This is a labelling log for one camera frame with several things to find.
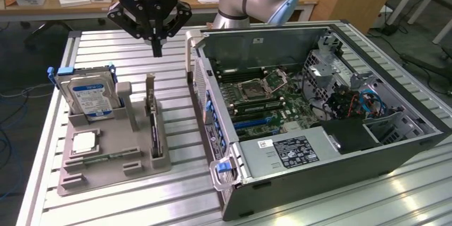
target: wooden desk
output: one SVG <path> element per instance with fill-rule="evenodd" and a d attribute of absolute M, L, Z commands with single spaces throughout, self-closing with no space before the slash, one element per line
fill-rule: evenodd
<path fill-rule="evenodd" d="M 201 4 L 197 0 L 181 0 L 189 3 L 193 14 L 216 13 L 219 4 Z M 75 20 L 107 17 L 109 3 L 96 3 L 73 7 L 60 7 L 59 0 L 45 0 L 43 6 L 4 6 L 4 0 L 0 0 L 0 22 L 1 21 L 48 21 L 48 20 Z M 313 5 L 317 0 L 300 0 L 297 10 L 304 12 L 299 20 L 308 20 Z"/>

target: hard drive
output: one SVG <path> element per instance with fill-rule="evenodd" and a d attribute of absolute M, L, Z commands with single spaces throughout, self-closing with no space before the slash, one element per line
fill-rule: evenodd
<path fill-rule="evenodd" d="M 61 91 L 72 114 L 84 114 L 88 121 L 109 119 L 113 109 L 121 107 L 116 95 L 115 66 L 95 68 L 63 67 L 53 75 L 49 67 L 49 79 Z"/>

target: motherboard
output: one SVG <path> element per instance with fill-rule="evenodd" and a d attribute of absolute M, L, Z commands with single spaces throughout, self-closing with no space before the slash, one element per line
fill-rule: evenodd
<path fill-rule="evenodd" d="M 277 67 L 227 74 L 219 75 L 220 90 L 240 141 L 308 129 L 319 123 L 293 78 L 296 71 Z"/>

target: metal slotted worktable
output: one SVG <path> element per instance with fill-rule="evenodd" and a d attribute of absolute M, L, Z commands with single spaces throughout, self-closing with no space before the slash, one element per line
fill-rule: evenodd
<path fill-rule="evenodd" d="M 437 117 L 452 126 L 451 108 L 357 30 L 337 26 L 388 70 Z M 156 96 L 163 105 L 173 168 L 143 180 L 59 197 L 56 186 L 67 131 L 67 103 L 55 90 L 43 136 L 23 200 L 17 225 L 413 225 L 452 221 L 452 139 L 413 157 L 391 174 L 257 213 L 221 221 L 220 203 L 212 187 L 185 71 L 184 28 L 163 47 L 163 58 L 124 31 L 71 34 L 63 66 L 95 67 L 109 62 L 117 80 L 132 82 L 132 100 L 144 97 L 145 73 L 156 74 Z M 367 71 L 351 50 L 344 58 L 357 71 Z"/>

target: gray carpet floor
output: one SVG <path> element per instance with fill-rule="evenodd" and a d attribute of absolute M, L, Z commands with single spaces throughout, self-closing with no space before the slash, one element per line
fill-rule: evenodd
<path fill-rule="evenodd" d="M 400 0 L 389 0 L 388 4 L 395 7 L 399 2 Z M 409 7 L 416 2 L 417 0 L 411 0 L 404 12 L 409 10 Z M 215 15 L 195 15 L 188 25 L 203 25 L 205 22 L 212 22 L 213 17 Z M 439 67 L 445 66 L 451 64 L 451 59 L 447 61 L 441 60 L 441 48 L 431 41 L 451 19 L 452 10 L 431 2 L 428 9 L 424 11 L 415 25 L 407 25 L 407 23 L 401 21 L 400 24 L 407 28 L 408 34 L 397 32 L 395 35 L 384 38 L 400 53 L 409 54 Z M 25 88 L 40 83 L 48 83 L 45 70 L 48 66 L 59 66 L 61 61 L 67 31 L 59 26 L 51 28 L 45 34 L 36 39 L 36 49 L 28 50 L 24 48 L 21 41 L 43 22 L 32 22 L 31 24 L 31 29 L 25 30 L 17 22 L 12 22 L 9 23 L 8 29 L 0 32 L 0 92 L 11 88 Z M 109 21 L 107 21 L 105 25 L 100 26 L 96 19 L 68 21 L 68 24 L 75 30 L 81 31 L 117 29 L 116 25 Z M 371 31 L 371 33 L 375 35 L 379 34 L 377 31 Z M 381 38 L 372 38 L 372 41 L 391 57 L 400 61 L 397 53 Z M 441 41 L 441 45 L 452 47 L 452 33 L 447 35 Z M 408 65 L 407 69 L 415 77 L 427 84 L 425 72 L 413 65 Z M 432 74 L 431 85 L 436 90 L 445 91 L 448 81 L 443 77 Z M 45 94 L 51 89 L 51 87 L 37 88 L 31 91 L 29 95 Z M 452 105 L 451 97 L 440 94 L 439 97 Z M 20 104 L 23 100 L 23 97 L 17 97 L 8 100 L 9 104 L 0 102 L 0 120 L 4 119 L 17 107 L 16 105 L 11 105 L 11 103 Z M 23 164 L 23 182 L 12 195 L 0 200 L 0 225 L 3 226 L 15 225 L 17 220 L 49 100 L 49 96 L 31 98 L 27 103 L 27 115 L 24 115 L 17 125 L 5 130 L 11 142 L 15 144 Z M 0 165 L 5 160 L 4 157 L 5 153 L 0 153 Z M 17 183 L 19 172 L 17 161 L 15 158 L 11 158 L 9 163 L 0 170 L 0 196 L 7 193 Z"/>

